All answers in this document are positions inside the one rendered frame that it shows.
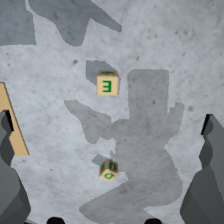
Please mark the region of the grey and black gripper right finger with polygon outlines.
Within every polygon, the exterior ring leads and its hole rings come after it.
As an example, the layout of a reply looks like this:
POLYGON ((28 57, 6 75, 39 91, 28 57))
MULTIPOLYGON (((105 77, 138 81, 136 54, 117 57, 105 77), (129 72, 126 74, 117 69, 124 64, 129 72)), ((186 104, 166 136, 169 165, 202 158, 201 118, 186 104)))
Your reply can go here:
POLYGON ((206 115, 201 135, 202 170, 191 181, 180 215, 185 224, 224 224, 224 128, 213 114, 206 115))

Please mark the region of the beige block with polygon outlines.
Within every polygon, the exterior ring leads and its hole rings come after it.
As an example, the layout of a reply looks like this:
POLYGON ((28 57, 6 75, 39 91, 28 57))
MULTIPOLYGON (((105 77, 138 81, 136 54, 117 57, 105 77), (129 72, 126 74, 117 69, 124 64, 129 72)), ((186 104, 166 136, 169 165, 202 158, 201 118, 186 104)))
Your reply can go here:
POLYGON ((100 166, 99 177, 112 181, 118 175, 118 163, 106 159, 100 166))
POLYGON ((118 71, 98 70, 97 73, 97 95, 117 96, 118 71))

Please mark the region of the tan flat mat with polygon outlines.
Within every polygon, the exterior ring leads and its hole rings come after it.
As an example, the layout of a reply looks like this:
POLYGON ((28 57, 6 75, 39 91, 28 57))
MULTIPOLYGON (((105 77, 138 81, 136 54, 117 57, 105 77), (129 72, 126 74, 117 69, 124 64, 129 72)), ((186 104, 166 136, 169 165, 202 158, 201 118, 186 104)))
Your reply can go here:
POLYGON ((19 124, 17 122, 5 82, 0 83, 0 112, 6 109, 10 111, 14 131, 10 135, 10 141, 15 152, 14 156, 29 156, 27 146, 25 144, 24 138, 22 136, 19 124))

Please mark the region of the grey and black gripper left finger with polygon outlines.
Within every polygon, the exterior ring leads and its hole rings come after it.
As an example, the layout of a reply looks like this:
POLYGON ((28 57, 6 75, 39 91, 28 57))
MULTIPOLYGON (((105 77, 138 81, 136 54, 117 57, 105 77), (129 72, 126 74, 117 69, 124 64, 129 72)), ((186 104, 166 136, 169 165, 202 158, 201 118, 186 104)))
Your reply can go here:
POLYGON ((9 137, 13 131, 10 111, 2 110, 0 112, 0 224, 24 224, 31 212, 25 188, 17 171, 11 167, 15 152, 9 137))

